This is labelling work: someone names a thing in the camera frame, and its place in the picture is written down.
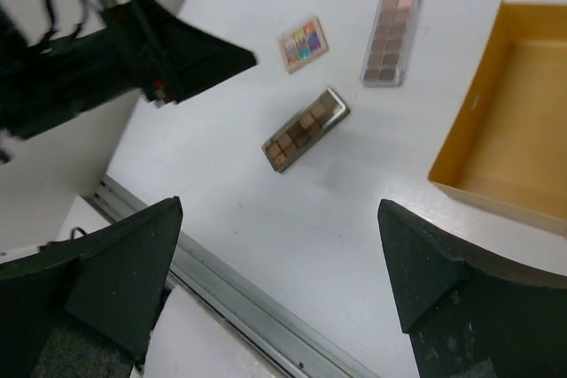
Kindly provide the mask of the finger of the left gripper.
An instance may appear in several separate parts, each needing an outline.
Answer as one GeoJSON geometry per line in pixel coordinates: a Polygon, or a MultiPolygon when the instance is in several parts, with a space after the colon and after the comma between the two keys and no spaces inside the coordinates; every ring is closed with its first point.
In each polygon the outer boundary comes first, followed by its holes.
{"type": "Polygon", "coordinates": [[[129,5],[158,103],[179,104],[258,65],[252,51],[181,21],[156,0],[129,0],[129,5]]]}

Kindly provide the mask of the right gripper large left finger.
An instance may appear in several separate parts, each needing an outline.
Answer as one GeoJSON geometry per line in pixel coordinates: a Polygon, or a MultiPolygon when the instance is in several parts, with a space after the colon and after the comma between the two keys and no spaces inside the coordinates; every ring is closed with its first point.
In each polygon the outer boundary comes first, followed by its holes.
{"type": "Polygon", "coordinates": [[[145,361],[183,221],[178,197],[1,265],[3,377],[128,377],[145,361]]]}

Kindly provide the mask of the brown eyeshadow palette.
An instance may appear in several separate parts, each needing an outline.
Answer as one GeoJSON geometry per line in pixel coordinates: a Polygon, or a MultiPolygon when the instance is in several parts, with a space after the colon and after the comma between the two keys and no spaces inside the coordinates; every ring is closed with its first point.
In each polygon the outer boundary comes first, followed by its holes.
{"type": "Polygon", "coordinates": [[[308,107],[287,120],[262,145],[273,170],[282,174],[350,113],[339,93],[326,88],[308,107]]]}

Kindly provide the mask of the right gripper thin right finger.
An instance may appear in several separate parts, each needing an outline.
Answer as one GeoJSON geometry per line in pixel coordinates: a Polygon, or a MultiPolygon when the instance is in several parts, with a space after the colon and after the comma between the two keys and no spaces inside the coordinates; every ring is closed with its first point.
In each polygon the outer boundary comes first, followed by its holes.
{"type": "Polygon", "coordinates": [[[564,377],[566,279],[485,250],[392,200],[377,222],[422,377],[564,377]]]}

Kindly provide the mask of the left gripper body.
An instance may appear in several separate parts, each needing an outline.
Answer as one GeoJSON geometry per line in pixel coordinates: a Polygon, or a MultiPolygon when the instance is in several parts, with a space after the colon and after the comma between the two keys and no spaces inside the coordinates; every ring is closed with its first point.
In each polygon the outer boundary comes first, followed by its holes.
{"type": "Polygon", "coordinates": [[[1,131],[31,139],[141,89],[164,98],[165,80],[133,1],[79,0],[82,15],[59,36],[53,0],[43,0],[49,27],[34,45],[1,12],[1,131]]]}

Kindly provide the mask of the pink eyeshadow palette clear case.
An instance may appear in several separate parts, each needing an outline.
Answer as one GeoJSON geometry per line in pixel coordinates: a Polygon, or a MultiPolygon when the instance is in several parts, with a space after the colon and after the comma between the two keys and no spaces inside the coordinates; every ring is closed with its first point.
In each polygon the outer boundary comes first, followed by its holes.
{"type": "Polygon", "coordinates": [[[379,0],[361,69],[363,87],[399,87],[405,78],[422,0],[379,0]]]}

